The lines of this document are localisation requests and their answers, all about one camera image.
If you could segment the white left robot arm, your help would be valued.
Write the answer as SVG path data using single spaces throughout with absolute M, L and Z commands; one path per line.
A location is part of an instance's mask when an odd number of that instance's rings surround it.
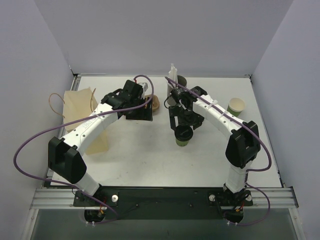
M 101 203 L 100 185 L 87 172 L 83 160 L 90 144 L 112 123 L 125 116 L 128 120 L 152 121 L 152 97 L 146 97 L 151 82 L 127 80 L 123 88 L 106 94 L 90 119 L 61 138 L 48 143 L 48 167 L 74 187 L 85 193 L 84 199 L 92 206 Z

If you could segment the black plastic cup lid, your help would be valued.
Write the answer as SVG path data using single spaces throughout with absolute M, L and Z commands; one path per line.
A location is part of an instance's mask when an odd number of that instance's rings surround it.
M 178 125 L 174 130 L 174 136 L 193 136 L 193 129 L 187 125 Z

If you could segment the green paper coffee cup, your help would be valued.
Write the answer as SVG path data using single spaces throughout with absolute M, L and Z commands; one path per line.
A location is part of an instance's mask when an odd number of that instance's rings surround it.
M 192 135 L 187 135 L 187 136 L 177 135 L 175 136 L 175 143 L 180 147 L 185 147 L 186 145 L 188 145 L 192 137 L 193 137 Z

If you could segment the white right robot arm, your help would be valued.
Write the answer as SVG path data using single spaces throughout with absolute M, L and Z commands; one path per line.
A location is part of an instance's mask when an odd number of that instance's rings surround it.
M 233 116 L 199 86 L 190 91 L 174 88 L 170 91 L 170 97 L 175 102 L 175 105 L 168 107 L 168 112 L 176 144 L 186 146 L 194 130 L 204 121 L 213 124 L 228 140 L 225 156 L 230 168 L 224 185 L 233 194 L 241 192 L 245 188 L 246 171 L 261 149 L 257 140 L 257 124 Z

